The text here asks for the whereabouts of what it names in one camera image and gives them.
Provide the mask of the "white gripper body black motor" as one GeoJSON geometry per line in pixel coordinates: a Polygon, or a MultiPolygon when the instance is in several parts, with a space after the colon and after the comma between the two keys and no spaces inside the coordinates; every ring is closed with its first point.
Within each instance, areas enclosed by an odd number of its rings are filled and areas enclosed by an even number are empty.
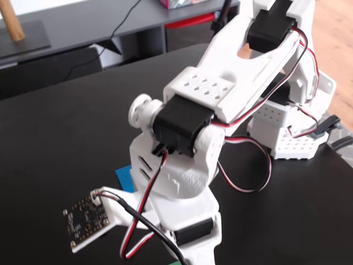
{"type": "Polygon", "coordinates": [[[215,264],[215,248],[222,241],[219,204],[207,189],[192,199],[169,200],[152,195],[162,229],[187,264],[215,264]]]}

